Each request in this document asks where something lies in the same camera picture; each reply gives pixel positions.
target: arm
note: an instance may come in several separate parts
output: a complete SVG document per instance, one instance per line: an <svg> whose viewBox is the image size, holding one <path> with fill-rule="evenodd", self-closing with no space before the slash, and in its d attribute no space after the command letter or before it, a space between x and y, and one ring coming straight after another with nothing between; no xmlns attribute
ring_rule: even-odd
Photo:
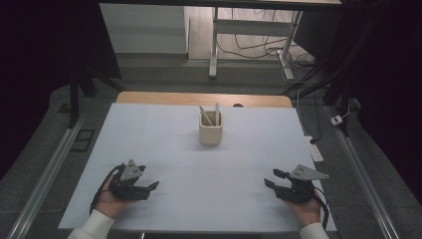
<svg viewBox="0 0 422 239"><path fill-rule="evenodd" d="M301 204L285 202L292 207L304 226L300 231L302 239L328 239L320 223L320 205L314 199Z"/></svg>
<svg viewBox="0 0 422 239"><path fill-rule="evenodd" d="M106 239L106 236L120 211L127 204L135 202L115 198L111 192L108 191L111 179L112 176L105 183L99 203L97 203L96 208L93 210L88 221L83 227L73 230L68 239Z"/></svg>

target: aluminum rail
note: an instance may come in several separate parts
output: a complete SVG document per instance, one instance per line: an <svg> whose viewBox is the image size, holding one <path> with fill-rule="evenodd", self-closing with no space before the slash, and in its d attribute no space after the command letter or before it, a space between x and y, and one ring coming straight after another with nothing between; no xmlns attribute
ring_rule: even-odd
<svg viewBox="0 0 422 239"><path fill-rule="evenodd" d="M58 174L63 161L65 160L69 149L72 146L84 120L86 118L87 112L91 107L91 101L87 102L85 109L80 114L80 117L76 121L73 128L68 128L65 131L65 134L62 137L58 147L53 153L49 163L44 169L43 174L37 182L34 190L32 191L29 199L27 200L24 208L19 214L18 219L15 221L14 226L7 236L8 239L21 239L25 238L31 225L37 216L38 211L41 208L41 205L44 202L44 199L49 192L56 175Z"/></svg>
<svg viewBox="0 0 422 239"><path fill-rule="evenodd" d="M330 119L335 116L335 110L333 107L325 107L325 110ZM342 148L347 155L351 168L356 175L357 181L359 182L360 187L366 196L366 200L374 212L375 218L378 221L379 227L381 228L384 237L387 239L399 239L400 237L397 233L397 230L395 229L391 217L389 216L381 198L378 196L378 193L376 192L372 181L370 180L362 162L360 161L360 158L357 155L353 144L348 137L344 136L339 127L335 128L335 132Z"/></svg>

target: metal bracket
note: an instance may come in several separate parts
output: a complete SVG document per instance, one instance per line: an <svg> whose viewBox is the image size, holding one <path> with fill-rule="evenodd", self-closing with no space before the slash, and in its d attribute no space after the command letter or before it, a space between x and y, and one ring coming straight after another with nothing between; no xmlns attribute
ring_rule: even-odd
<svg viewBox="0 0 422 239"><path fill-rule="evenodd" d="M120 181L126 181L133 178L139 178L142 176L142 171L139 170L139 167L134 163L131 159L128 163L126 168L124 169L123 173L121 174Z"/></svg>
<svg viewBox="0 0 422 239"><path fill-rule="evenodd" d="M290 177L302 180L302 181L311 181L318 179L327 179L329 178L328 174L315 171L311 168L305 167L299 164L295 170L291 173Z"/></svg>

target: wooden table edge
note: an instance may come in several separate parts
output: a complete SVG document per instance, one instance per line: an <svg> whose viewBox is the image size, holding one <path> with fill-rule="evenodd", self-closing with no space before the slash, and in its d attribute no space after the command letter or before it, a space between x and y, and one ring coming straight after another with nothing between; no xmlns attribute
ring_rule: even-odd
<svg viewBox="0 0 422 239"><path fill-rule="evenodd" d="M122 92L115 101L119 104L149 104L178 106L222 107L240 104L250 108L292 108L292 102L285 96L226 95L198 93Z"/></svg>

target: beige cup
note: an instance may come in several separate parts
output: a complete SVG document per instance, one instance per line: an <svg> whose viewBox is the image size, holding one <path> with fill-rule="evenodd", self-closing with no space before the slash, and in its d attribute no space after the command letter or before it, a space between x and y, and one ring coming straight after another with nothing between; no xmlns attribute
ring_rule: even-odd
<svg viewBox="0 0 422 239"><path fill-rule="evenodd" d="M217 145L221 142L223 135L223 114L220 112L220 123L215 125L215 112L206 112L210 118L212 125L209 124L207 118L199 114L199 140L204 144Z"/></svg>

